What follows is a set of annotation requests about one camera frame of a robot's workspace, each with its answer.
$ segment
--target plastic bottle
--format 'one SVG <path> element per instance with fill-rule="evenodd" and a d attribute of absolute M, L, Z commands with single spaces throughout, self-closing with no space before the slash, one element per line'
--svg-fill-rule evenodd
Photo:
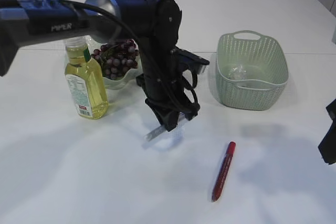
<path fill-rule="evenodd" d="M 84 118 L 99 119 L 109 106 L 100 65 L 91 59 L 85 37 L 64 42 L 69 57 L 65 77 L 77 112 Z"/>

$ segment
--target plastic basket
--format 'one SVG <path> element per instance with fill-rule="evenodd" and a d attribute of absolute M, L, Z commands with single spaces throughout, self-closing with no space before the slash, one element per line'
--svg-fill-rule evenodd
<path fill-rule="evenodd" d="M 258 39 L 237 38 L 253 34 Z M 280 97 L 288 81 L 285 55 L 279 43 L 254 31 L 222 35 L 216 57 L 216 87 L 220 102 L 246 110 L 267 110 Z M 230 78 L 233 69 L 244 70 L 244 78 Z"/>

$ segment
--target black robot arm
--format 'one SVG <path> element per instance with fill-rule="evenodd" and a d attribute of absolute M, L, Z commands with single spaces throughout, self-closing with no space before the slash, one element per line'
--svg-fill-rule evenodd
<path fill-rule="evenodd" d="M 22 46 L 91 35 L 101 43 L 134 39 L 143 75 L 137 83 L 146 104 L 170 131 L 178 115 L 190 120 L 200 108 L 194 91 L 197 73 L 207 60 L 177 48 L 182 12 L 174 0 L 0 0 L 0 76 Z M 182 73 L 190 70 L 193 84 Z M 190 90 L 191 102 L 184 90 Z"/>

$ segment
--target red pen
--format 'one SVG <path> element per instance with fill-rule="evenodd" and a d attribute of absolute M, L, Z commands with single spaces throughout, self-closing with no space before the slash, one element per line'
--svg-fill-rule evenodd
<path fill-rule="evenodd" d="M 216 184 L 214 186 L 214 189 L 212 191 L 212 202 L 215 202 L 219 199 L 219 197 L 222 194 L 222 190 L 224 187 L 225 179 L 227 176 L 227 173 L 230 168 L 231 160 L 233 157 L 233 153 L 235 152 L 236 143 L 230 142 L 229 146 L 227 147 L 225 157 L 222 162 L 222 166 L 220 167 L 219 174 L 216 180 Z"/>

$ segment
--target grape bunch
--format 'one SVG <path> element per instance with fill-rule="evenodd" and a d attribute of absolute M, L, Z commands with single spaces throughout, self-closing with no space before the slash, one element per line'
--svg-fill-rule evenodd
<path fill-rule="evenodd" d="M 101 67 L 103 76 L 111 80 L 118 80 L 131 68 L 138 68 L 135 58 L 139 55 L 134 40 L 118 40 L 113 45 L 101 45 L 100 50 L 95 49 L 91 58 L 95 59 Z"/>

